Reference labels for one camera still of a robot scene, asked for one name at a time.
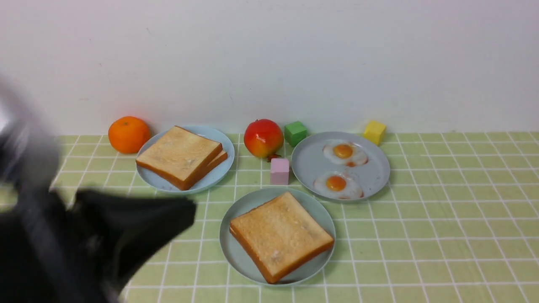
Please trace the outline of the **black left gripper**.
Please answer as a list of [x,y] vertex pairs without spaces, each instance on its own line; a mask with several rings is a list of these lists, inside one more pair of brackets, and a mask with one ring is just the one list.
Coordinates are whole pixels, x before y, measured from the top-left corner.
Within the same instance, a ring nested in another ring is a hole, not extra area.
[[63,208],[66,295],[120,293],[158,251],[194,225],[190,198],[79,190]]

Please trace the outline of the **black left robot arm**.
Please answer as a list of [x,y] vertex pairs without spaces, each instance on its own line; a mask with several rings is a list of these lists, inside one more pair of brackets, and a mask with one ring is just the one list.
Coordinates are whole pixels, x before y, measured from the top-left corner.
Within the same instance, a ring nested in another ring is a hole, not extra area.
[[123,288],[195,222],[191,198],[83,189],[67,208],[52,182],[60,146],[23,95],[1,79],[2,303],[120,303]]

